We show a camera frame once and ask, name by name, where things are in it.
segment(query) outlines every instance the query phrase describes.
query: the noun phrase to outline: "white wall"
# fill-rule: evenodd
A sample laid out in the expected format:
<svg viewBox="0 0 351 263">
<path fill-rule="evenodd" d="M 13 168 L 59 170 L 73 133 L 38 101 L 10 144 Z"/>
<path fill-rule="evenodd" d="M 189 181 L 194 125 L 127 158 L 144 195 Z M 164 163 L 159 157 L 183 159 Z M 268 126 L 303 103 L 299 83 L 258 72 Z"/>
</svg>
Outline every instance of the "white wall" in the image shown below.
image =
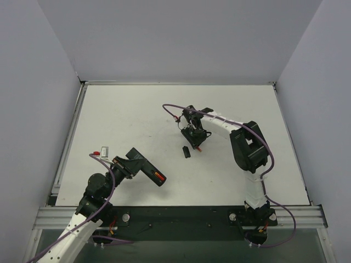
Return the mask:
<svg viewBox="0 0 351 263">
<path fill-rule="evenodd" d="M 278 81 L 307 190 L 351 258 L 351 1 L 324 0 Z"/>
<path fill-rule="evenodd" d="M 38 0 L 85 81 L 267 84 L 321 0 Z"/>
<path fill-rule="evenodd" d="M 0 3 L 0 262 L 21 262 L 80 83 L 36 0 Z"/>
</svg>

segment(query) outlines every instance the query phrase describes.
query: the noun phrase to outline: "purple cable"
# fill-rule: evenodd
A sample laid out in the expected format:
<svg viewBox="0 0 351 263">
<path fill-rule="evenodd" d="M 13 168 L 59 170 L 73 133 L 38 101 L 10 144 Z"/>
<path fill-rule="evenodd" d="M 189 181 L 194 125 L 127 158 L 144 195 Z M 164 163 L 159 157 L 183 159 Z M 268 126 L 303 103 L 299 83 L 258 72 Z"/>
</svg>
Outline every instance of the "purple cable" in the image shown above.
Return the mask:
<svg viewBox="0 0 351 263">
<path fill-rule="evenodd" d="M 85 223 L 89 222 L 92 218 L 94 218 L 97 214 L 99 214 L 101 212 L 101 210 L 104 209 L 104 207 L 108 204 L 108 202 L 110 201 L 112 195 L 114 194 L 115 191 L 115 176 L 114 173 L 112 172 L 112 170 L 110 169 L 110 167 L 108 167 L 103 161 L 101 161 L 99 158 L 96 158 L 94 156 L 94 154 L 89 154 L 90 157 L 92 157 L 93 159 L 95 159 L 96 161 L 98 161 L 99 163 L 101 163 L 105 168 L 107 168 L 107 170 L 110 172 L 111 177 L 112 177 L 112 191 L 109 195 L 109 197 L 106 199 L 106 202 L 91 216 L 89 216 L 84 222 L 80 223 L 79 225 L 77 225 L 75 228 L 71 229 L 71 232 L 76 231 L 78 228 L 80 228 L 82 225 L 84 225 Z M 57 243 L 59 243 L 62 239 L 64 239 L 65 237 L 69 236 L 71 234 L 71 232 L 68 232 L 66 234 L 64 234 L 62 237 L 58 238 L 54 243 L 52 243 L 50 246 L 48 246 L 47 248 L 45 248 L 43 251 L 41 251 L 38 255 L 36 255 L 34 258 L 30 259 L 29 261 L 27 261 L 26 263 L 31 263 L 35 260 L 39 260 L 41 257 L 43 257 L 47 251 L 50 250 L 50 248 L 52 248 L 54 245 L 56 245 Z"/>
<path fill-rule="evenodd" d="M 105 236 L 92 236 L 92 238 L 105 238 L 105 239 L 109 239 L 109 240 L 112 240 L 112 241 L 117 241 L 119 243 L 115 243 L 115 244 L 104 244 L 104 247 L 105 246 L 110 246 L 110 245 L 122 245 L 122 244 L 133 244 L 134 242 L 133 241 L 128 241 L 128 240 L 124 240 L 124 239 L 118 239 L 118 238 L 113 238 L 113 237 L 105 237 Z"/>
<path fill-rule="evenodd" d="M 238 123 L 238 122 L 232 122 L 232 121 L 228 121 L 222 117 L 218 117 L 218 116 L 214 116 L 214 115 L 211 115 L 211 114 L 208 114 L 208 113 L 205 113 L 205 112 L 202 112 L 202 111 L 197 111 L 197 110 L 193 110 L 191 108 L 187 108 L 187 107 L 181 107 L 181 106 L 178 106 L 178 105 L 174 105 L 174 104 L 163 104 L 162 105 L 162 108 L 167 111 L 174 119 L 179 119 L 176 115 L 174 115 L 173 113 L 171 113 L 168 109 L 166 109 L 166 107 L 174 107 L 174 108 L 180 108 L 182 110 L 187 110 L 187 111 L 191 111 L 191 112 L 196 112 L 196 113 L 199 113 L 199 114 L 202 114 L 204 116 L 209 116 L 211 118 L 217 118 L 217 119 L 220 119 L 221 121 L 223 122 L 227 122 L 229 124 L 233 124 L 233 125 L 236 125 L 236 126 L 239 126 L 239 127 L 242 127 L 244 129 L 246 129 L 248 132 L 250 132 L 252 135 L 254 135 L 262 144 L 263 146 L 267 149 L 267 152 L 270 156 L 270 159 L 271 159 L 271 165 L 270 167 L 264 171 L 259 177 L 261 179 L 263 179 L 263 176 L 265 174 L 268 174 L 270 171 L 272 171 L 273 167 L 274 167 L 274 157 L 273 157 L 273 153 L 272 151 L 270 150 L 268 144 L 257 134 L 255 133 L 253 130 L 251 130 L 250 128 L 246 127 L 245 125 L 241 124 L 241 123 Z M 292 234 L 289 236 L 289 238 L 287 238 L 286 240 L 283 240 L 281 242 L 278 242 L 276 244 L 272 244 L 272 245 L 258 245 L 258 244 L 254 244 L 252 243 L 251 241 L 249 241 L 247 238 L 246 238 L 246 235 L 245 235 L 245 240 L 249 241 L 252 245 L 254 245 L 255 247 L 260 247 L 260 248 L 273 248 L 273 247 L 277 247 L 278 245 L 282 245 L 288 241 L 290 241 L 296 234 L 296 219 L 294 217 L 294 215 L 291 213 L 291 211 L 289 209 L 287 209 L 284 205 L 272 200 L 269 198 L 269 196 L 267 195 L 267 191 L 266 191 L 266 188 L 265 188 L 265 184 L 264 184 L 264 181 L 262 180 L 262 188 L 263 188 L 263 194 L 264 196 L 267 198 L 268 201 L 274 203 L 275 205 L 278 205 L 279 207 L 283 208 L 284 210 L 286 210 L 290 215 L 291 215 L 291 218 L 292 218 L 292 221 L 294 223 L 294 228 L 293 228 L 293 231 L 292 231 Z"/>
</svg>

